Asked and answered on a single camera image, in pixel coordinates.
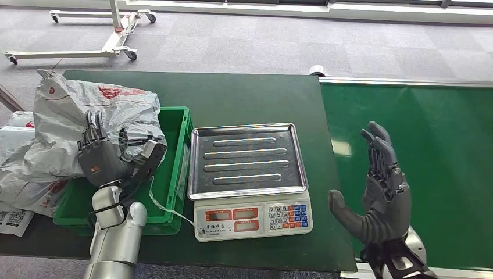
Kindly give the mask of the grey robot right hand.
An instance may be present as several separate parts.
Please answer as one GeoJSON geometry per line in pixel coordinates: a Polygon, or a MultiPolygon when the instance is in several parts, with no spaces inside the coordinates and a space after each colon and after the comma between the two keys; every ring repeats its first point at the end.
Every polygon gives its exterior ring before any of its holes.
{"type": "Polygon", "coordinates": [[[410,226],[411,193],[391,137],[375,121],[370,121],[360,134],[366,140],[369,160],[362,196],[365,213],[354,212],[338,190],[328,192],[328,209],[353,237],[363,243],[402,238],[410,226]]]}

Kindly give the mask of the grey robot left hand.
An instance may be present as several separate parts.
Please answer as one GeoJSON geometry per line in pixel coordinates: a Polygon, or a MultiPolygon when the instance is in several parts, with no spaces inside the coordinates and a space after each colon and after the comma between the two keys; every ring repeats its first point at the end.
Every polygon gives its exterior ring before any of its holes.
{"type": "Polygon", "coordinates": [[[85,130],[77,141],[77,160],[86,177],[100,188],[133,175],[135,164],[120,158],[119,146],[109,140],[102,112],[85,113],[85,130]]]}

